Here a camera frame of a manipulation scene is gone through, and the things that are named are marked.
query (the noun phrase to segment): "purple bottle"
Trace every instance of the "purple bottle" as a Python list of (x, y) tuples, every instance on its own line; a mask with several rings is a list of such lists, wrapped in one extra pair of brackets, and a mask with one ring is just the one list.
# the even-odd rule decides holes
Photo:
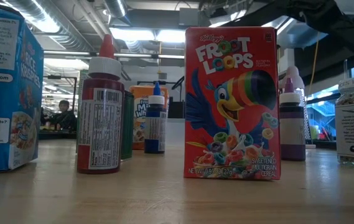
[(282, 160), (305, 160), (304, 108), (300, 94), (294, 93), (291, 78), (287, 78), (284, 93), (279, 96), (279, 129)]

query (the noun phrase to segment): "toucan cartoon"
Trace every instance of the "toucan cartoon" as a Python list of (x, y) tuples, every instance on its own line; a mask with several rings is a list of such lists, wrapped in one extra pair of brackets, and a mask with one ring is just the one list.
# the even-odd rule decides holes
[[(223, 128), (216, 124), (212, 115), (212, 106), (200, 88), (198, 69), (193, 71), (192, 87), (195, 95), (187, 93), (185, 118), (190, 121), (193, 129), (203, 128), (210, 136), (225, 132), (239, 137), (240, 133), (235, 127), (235, 122), (240, 120), (239, 110), (252, 105), (263, 105), (273, 110), (277, 101), (274, 80), (268, 72), (263, 70), (243, 73), (217, 87), (209, 80), (206, 89), (214, 91), (217, 110), (226, 119), (227, 123), (226, 127)], [(262, 140), (263, 129), (263, 119), (261, 118), (256, 127), (248, 133), (253, 137), (254, 143)]]

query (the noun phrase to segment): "desk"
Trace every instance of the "desk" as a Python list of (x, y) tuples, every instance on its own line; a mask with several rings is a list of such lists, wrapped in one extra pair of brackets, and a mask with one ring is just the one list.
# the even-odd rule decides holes
[(272, 182), (184, 179), (175, 146), (135, 151), (117, 174), (77, 174), (75, 158), (75, 141), (42, 141), (39, 159), (0, 173), (0, 223), (354, 223), (354, 167), (335, 151), (309, 149)]

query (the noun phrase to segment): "cereal box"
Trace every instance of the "cereal box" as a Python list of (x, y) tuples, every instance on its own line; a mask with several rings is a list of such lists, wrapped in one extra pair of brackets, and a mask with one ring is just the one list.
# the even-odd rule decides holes
[[(144, 130), (146, 108), (149, 106), (148, 97), (153, 95), (154, 86), (131, 86), (129, 91), (134, 95), (134, 130), (133, 130), (133, 149), (144, 149)], [(161, 95), (164, 96), (164, 108), (169, 108), (169, 91), (161, 86)]]
[(44, 52), (24, 18), (0, 6), (0, 170), (37, 158)]
[(186, 31), (185, 177), (279, 179), (276, 33)]

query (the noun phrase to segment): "purple bottle cap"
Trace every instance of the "purple bottle cap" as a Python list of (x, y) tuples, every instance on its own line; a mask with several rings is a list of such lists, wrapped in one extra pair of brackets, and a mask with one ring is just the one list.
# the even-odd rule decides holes
[(285, 93), (293, 93), (294, 92), (294, 85), (291, 78), (287, 78), (286, 85), (284, 86)]

